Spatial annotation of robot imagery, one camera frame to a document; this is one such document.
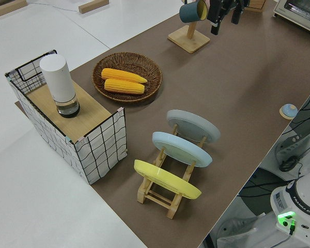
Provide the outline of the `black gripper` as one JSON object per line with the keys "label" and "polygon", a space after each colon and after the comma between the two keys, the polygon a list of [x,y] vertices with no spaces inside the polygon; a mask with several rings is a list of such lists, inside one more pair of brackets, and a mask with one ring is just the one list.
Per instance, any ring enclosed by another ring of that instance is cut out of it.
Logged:
{"label": "black gripper", "polygon": [[231,17],[231,22],[233,24],[238,24],[241,15],[245,9],[250,4],[249,0],[213,0],[210,1],[210,8],[208,11],[207,19],[211,23],[211,33],[213,35],[218,35],[220,30],[221,21],[224,17],[233,10]]}

